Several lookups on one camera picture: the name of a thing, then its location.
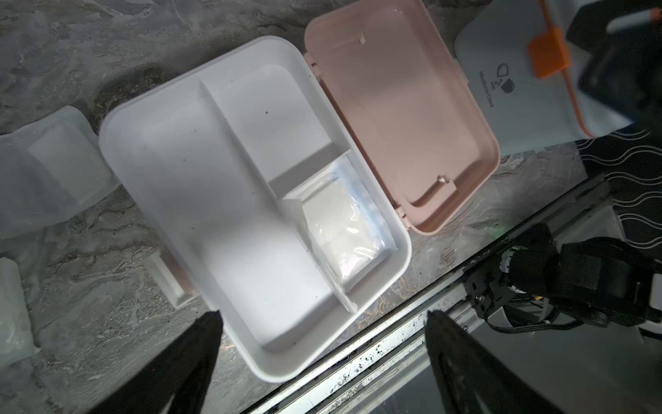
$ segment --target plastic bag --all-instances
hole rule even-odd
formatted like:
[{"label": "plastic bag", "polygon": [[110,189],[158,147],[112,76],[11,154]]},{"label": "plastic bag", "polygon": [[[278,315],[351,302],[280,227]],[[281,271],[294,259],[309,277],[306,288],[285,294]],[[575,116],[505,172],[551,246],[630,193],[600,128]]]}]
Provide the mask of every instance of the plastic bag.
[{"label": "plastic bag", "polygon": [[0,258],[0,368],[34,354],[19,266]]},{"label": "plastic bag", "polygon": [[349,159],[338,158],[282,204],[336,297],[355,313],[346,292],[396,246]]},{"label": "plastic bag", "polygon": [[74,107],[0,136],[0,238],[66,221],[117,188],[97,141]]}]

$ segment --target black device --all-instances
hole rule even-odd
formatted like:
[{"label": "black device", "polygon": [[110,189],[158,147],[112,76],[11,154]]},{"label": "black device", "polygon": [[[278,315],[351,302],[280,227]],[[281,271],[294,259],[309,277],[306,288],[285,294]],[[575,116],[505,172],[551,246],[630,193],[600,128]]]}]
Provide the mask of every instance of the black device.
[{"label": "black device", "polygon": [[618,17],[658,10],[661,0],[601,0],[581,7],[565,38],[591,54],[579,89],[601,103],[662,131],[662,25],[645,23],[614,33]]},{"label": "black device", "polygon": [[216,365],[223,319],[206,312],[90,414],[198,414]]},{"label": "black device", "polygon": [[[484,319],[518,298],[531,303],[544,297],[550,305],[545,316],[561,312],[590,325],[614,322],[630,327],[662,321],[662,311],[649,306],[655,273],[662,273],[660,263],[616,238],[568,243],[558,252],[547,225],[540,223],[493,253],[465,285]],[[520,321],[523,327],[536,322],[544,329],[578,325],[552,325],[549,318],[527,320],[517,307],[511,308],[506,311],[509,319]]]},{"label": "black device", "polygon": [[425,342],[446,413],[562,413],[444,312],[429,312]]}]

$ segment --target orange clip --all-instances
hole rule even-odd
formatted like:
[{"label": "orange clip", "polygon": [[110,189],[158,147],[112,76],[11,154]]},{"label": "orange clip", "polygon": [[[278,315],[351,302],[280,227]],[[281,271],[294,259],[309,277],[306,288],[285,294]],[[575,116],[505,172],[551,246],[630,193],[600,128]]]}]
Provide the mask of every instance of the orange clip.
[{"label": "orange clip", "polygon": [[537,36],[526,49],[538,79],[546,78],[571,65],[568,45],[563,39],[563,31],[558,27],[552,27]]}]

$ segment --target cable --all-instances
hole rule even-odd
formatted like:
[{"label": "cable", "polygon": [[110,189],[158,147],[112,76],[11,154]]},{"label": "cable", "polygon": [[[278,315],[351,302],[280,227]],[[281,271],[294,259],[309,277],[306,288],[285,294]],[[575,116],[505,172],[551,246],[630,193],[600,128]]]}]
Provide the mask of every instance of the cable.
[{"label": "cable", "polygon": [[638,249],[647,249],[651,247],[640,247],[637,246],[637,244],[649,244],[652,242],[655,242],[656,240],[661,240],[662,237],[658,237],[655,240],[651,240],[650,242],[645,242],[645,243],[639,243],[639,242],[633,242],[631,240],[618,240],[616,238],[611,238],[611,237],[594,237],[592,239],[587,240],[587,242],[591,242],[594,246],[600,246],[602,249],[607,249],[610,247],[615,247],[618,250],[622,250],[622,252],[629,254],[630,255],[630,260],[637,260],[637,261],[643,261],[643,262],[650,262],[651,258],[647,257],[643,253],[641,253]]},{"label": "cable", "polygon": [[534,332],[534,331],[568,331],[569,329],[579,327],[581,325],[584,325],[582,321],[572,321],[568,323],[563,323],[560,325],[556,325],[554,323],[537,323],[535,325],[529,325],[527,327],[516,327],[516,328],[504,328],[504,327],[498,327],[496,325],[492,325],[489,323],[487,319],[485,319],[485,322],[487,325],[495,330],[496,332],[500,333],[526,333],[526,332]]},{"label": "cable", "polygon": [[639,197],[632,200],[614,199],[614,204],[619,207],[630,208],[630,207],[636,207],[639,204],[643,203],[644,201],[653,198],[662,198],[662,191],[646,191],[645,193],[641,194]]},{"label": "cable", "polygon": [[653,240],[649,240],[647,242],[635,242],[630,239],[627,240],[628,244],[634,248],[638,248],[641,250],[648,250],[653,247],[657,247],[660,244],[662,244],[662,237],[656,237]]},{"label": "cable", "polygon": [[[603,138],[606,138],[607,136],[610,136],[610,137],[612,137],[612,138],[620,139],[620,140],[623,140],[623,141],[638,141],[638,140],[640,140],[640,139],[644,139],[645,137],[649,136],[650,134],[651,134],[651,132],[648,131],[648,132],[645,133],[644,135],[638,136],[638,137],[636,137],[636,138],[626,138],[625,136],[620,136],[620,135],[617,134],[617,132],[614,132],[613,134],[605,135]],[[584,140],[584,142],[582,142],[581,144],[577,145],[577,149],[578,149],[578,150],[585,150],[585,149],[587,149],[588,147],[590,147],[591,145],[593,145],[593,143],[595,142],[596,139],[597,139],[597,138],[590,138],[590,139]]]},{"label": "cable", "polygon": [[651,182],[653,180],[662,180],[662,176],[655,177],[655,178],[641,178],[641,177],[637,177],[635,175],[632,175],[630,173],[627,173],[625,171],[610,172],[608,174],[605,174],[604,177],[607,180],[616,180],[618,178],[622,178],[623,180],[632,181],[632,182],[637,183],[639,185],[659,185],[659,184],[662,184],[662,181]]},{"label": "cable", "polygon": [[650,131],[642,129],[641,131],[635,132],[633,134],[630,134],[630,133],[627,133],[627,132],[620,132],[620,131],[614,131],[613,133],[614,134],[619,134],[619,135],[624,135],[624,136],[634,136],[634,135],[642,134],[644,132],[650,132]]},{"label": "cable", "polygon": [[580,158],[583,161],[593,161],[597,164],[603,165],[603,166],[618,166],[620,164],[623,164],[625,161],[627,161],[630,157],[636,154],[642,154],[642,153],[650,153],[650,154],[655,154],[658,156],[662,156],[662,149],[652,146],[652,145],[637,145],[633,146],[631,148],[628,148],[623,154],[621,154],[620,157],[614,158],[612,160],[607,160],[605,158],[600,158],[595,155],[582,155]]},{"label": "cable", "polygon": [[653,227],[654,229],[657,230],[662,230],[662,223],[658,223],[657,221],[653,221],[649,219],[648,217],[642,216],[640,214],[635,214],[635,213],[624,213],[618,216],[618,218],[621,221],[626,221],[626,220],[634,220],[634,221],[639,221],[645,225],[649,225],[650,227]]},{"label": "cable", "polygon": [[542,309],[542,305],[538,305],[537,303],[533,303],[533,301],[514,300],[514,301],[510,301],[508,303],[526,303],[527,305],[535,306],[539,309]]}]

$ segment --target pink lid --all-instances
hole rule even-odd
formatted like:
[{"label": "pink lid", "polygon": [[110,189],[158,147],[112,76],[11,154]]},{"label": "pink lid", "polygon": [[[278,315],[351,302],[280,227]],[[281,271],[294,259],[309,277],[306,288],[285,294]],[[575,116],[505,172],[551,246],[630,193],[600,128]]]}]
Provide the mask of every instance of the pink lid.
[{"label": "pink lid", "polygon": [[313,20],[306,59],[406,225],[438,232],[498,166],[498,144],[420,0]]}]

